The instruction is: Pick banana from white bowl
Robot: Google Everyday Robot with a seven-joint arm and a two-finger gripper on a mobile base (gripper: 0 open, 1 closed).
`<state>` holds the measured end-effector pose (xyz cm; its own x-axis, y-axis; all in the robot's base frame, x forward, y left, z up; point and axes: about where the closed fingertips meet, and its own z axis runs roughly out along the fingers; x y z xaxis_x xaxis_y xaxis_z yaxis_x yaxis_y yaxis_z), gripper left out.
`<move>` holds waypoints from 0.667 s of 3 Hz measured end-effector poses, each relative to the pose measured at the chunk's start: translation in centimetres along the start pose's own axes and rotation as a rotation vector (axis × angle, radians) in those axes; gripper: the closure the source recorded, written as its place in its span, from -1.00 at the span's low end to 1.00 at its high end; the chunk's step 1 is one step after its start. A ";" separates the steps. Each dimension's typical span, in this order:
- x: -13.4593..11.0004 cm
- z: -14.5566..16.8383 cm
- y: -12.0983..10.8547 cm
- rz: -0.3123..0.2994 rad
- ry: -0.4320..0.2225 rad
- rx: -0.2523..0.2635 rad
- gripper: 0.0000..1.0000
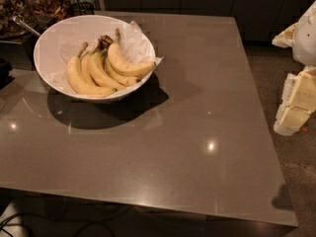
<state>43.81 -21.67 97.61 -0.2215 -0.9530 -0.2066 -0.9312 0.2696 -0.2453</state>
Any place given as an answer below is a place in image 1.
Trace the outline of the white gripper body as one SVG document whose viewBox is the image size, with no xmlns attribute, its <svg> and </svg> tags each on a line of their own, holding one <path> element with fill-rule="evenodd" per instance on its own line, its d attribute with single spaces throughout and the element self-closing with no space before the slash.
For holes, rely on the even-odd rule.
<svg viewBox="0 0 316 237">
<path fill-rule="evenodd" d="M 316 1 L 297 22 L 292 52 L 296 61 L 304 65 L 316 65 Z"/>
</svg>

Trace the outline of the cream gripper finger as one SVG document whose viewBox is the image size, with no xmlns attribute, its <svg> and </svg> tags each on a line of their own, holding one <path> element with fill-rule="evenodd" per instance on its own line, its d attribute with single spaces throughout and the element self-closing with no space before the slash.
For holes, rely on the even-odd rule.
<svg viewBox="0 0 316 237">
<path fill-rule="evenodd" d="M 294 31 L 296 27 L 296 23 L 287 27 L 284 31 L 273 38 L 272 44 L 281 48 L 293 47 Z"/>
<path fill-rule="evenodd" d="M 291 136 L 302 128 L 315 111 L 316 67 L 305 66 L 297 75 L 289 73 L 284 81 L 274 131 Z"/>
</svg>

